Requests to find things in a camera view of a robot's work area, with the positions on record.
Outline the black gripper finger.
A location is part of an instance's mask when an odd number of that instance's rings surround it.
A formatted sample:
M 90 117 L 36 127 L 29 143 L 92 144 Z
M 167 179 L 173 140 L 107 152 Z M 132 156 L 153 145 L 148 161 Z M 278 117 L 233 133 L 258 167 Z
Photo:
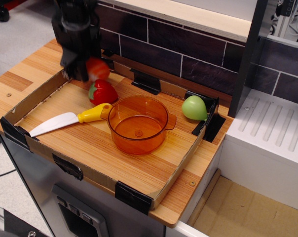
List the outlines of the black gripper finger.
M 70 63 L 66 59 L 62 59 L 61 66 L 64 68 L 62 75 L 65 79 L 75 79 L 83 82 L 89 81 L 86 61 L 74 60 Z

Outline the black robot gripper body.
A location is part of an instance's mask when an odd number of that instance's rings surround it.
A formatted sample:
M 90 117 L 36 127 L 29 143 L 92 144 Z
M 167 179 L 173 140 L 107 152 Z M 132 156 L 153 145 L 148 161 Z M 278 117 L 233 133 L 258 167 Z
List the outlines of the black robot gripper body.
M 57 12 L 52 18 L 52 27 L 63 50 L 62 66 L 87 61 L 90 57 L 101 57 L 100 19 L 97 14 L 85 15 L 83 22 L 72 23 Z

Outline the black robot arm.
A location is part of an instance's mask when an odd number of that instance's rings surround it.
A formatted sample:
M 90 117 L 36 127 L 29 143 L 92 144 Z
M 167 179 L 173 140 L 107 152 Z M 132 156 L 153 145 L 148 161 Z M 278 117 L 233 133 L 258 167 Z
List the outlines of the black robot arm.
M 86 62 L 101 58 L 100 18 L 96 0 L 56 0 L 51 23 L 62 47 L 60 65 L 68 79 L 88 81 Z

